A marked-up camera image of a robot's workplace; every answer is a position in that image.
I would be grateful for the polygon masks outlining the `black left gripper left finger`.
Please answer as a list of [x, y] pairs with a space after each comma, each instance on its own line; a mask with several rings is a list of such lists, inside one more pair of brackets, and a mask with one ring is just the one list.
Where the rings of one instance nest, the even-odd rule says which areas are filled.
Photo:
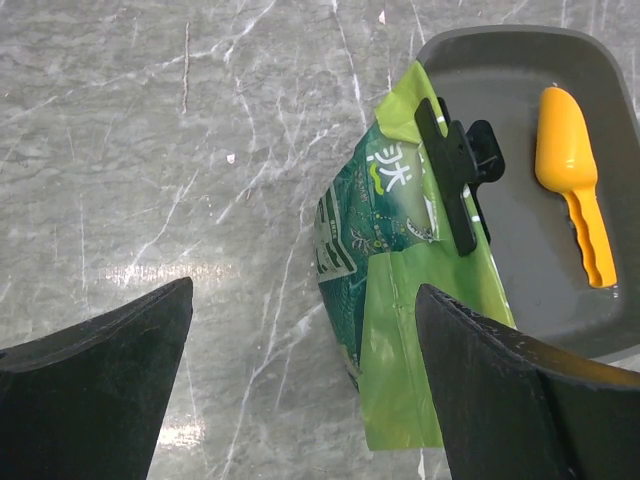
[[2, 350], [2, 478], [146, 478], [192, 298], [192, 279], [180, 278]]

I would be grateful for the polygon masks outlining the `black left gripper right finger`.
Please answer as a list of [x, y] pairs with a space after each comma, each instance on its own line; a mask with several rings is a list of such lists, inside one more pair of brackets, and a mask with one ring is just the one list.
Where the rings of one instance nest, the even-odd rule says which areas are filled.
[[416, 325], [454, 479], [636, 479], [639, 375], [423, 284]]

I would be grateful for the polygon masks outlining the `green litter bag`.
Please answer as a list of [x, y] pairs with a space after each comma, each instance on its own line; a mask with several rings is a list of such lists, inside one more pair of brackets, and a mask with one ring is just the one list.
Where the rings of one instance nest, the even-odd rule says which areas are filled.
[[442, 443], [416, 327], [421, 285], [504, 325], [514, 322], [476, 208], [476, 249], [457, 252], [414, 119], [422, 101], [436, 104], [437, 96], [414, 63], [376, 107], [373, 125], [320, 198], [314, 223], [319, 289], [372, 450]]

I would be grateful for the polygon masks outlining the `black bag clip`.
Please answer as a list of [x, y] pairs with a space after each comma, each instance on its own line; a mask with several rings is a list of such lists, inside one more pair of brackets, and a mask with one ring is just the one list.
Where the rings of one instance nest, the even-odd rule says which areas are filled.
[[484, 183], [500, 180], [506, 165], [488, 121], [476, 120], [465, 129], [460, 121], [450, 118], [443, 98], [439, 97], [437, 102], [440, 112], [434, 109], [430, 100], [422, 100], [414, 119], [457, 253], [464, 257], [476, 250], [476, 223], [482, 226], [485, 239], [491, 239], [477, 191]]

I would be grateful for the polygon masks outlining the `yellow plastic scoop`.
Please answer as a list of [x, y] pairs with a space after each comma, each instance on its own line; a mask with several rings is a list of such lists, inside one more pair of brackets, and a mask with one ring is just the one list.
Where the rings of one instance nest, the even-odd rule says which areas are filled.
[[589, 285], [614, 286], [617, 271], [597, 199], [599, 174], [586, 120], [574, 97], [555, 86], [540, 97], [535, 175], [567, 204]]

